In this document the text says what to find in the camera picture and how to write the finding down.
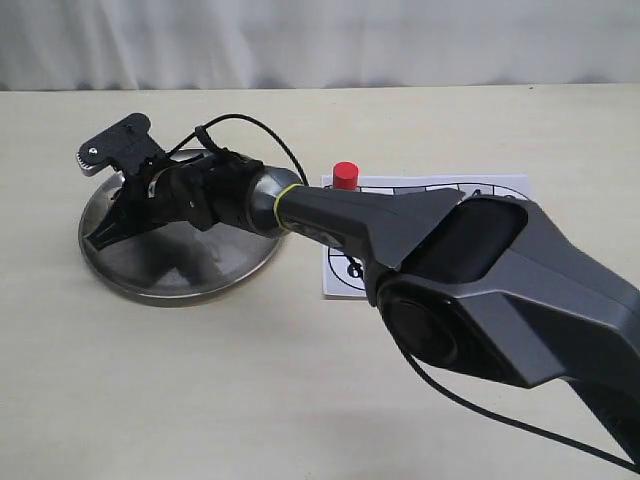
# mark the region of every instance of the red bottle cap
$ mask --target red bottle cap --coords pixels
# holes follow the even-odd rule
[[[358,188],[358,166],[351,162],[336,163],[333,167],[333,188],[356,190]]]

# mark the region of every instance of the white paper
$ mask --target white paper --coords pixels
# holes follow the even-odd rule
[[[322,176],[322,186],[331,185],[332,176]],[[466,193],[512,195],[530,199],[531,187],[526,175],[430,175],[426,177],[360,177],[363,192],[400,195],[438,188],[456,188]],[[325,296],[364,298],[364,284],[358,272],[338,250],[324,247],[322,251],[322,288]]]

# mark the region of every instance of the black circle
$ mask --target black circle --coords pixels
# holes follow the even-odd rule
[[[384,318],[393,337],[416,358],[437,366],[455,361],[458,347],[453,334],[424,305],[411,300],[393,301]]]

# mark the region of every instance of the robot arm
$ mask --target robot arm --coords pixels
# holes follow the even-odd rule
[[[309,187],[213,142],[210,155],[178,163],[149,127],[133,114],[80,148],[85,174],[111,166],[125,179],[86,238],[94,248],[188,221],[340,249],[362,260],[367,299],[404,353],[523,388],[561,378],[640,465],[640,292],[537,204]]]

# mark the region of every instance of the yellow ring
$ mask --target yellow ring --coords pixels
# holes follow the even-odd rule
[[[280,199],[282,197],[284,197],[287,193],[289,193],[291,190],[293,190],[296,187],[300,187],[301,185],[299,183],[292,183],[291,185],[289,185],[287,188],[285,188],[284,190],[282,190],[278,196],[276,197],[276,201],[273,202],[273,214],[276,217],[276,222],[278,222],[278,225],[280,226],[280,228],[283,228],[286,230],[286,227],[282,224],[282,222],[280,221],[280,215],[278,215],[278,206],[280,205]]]

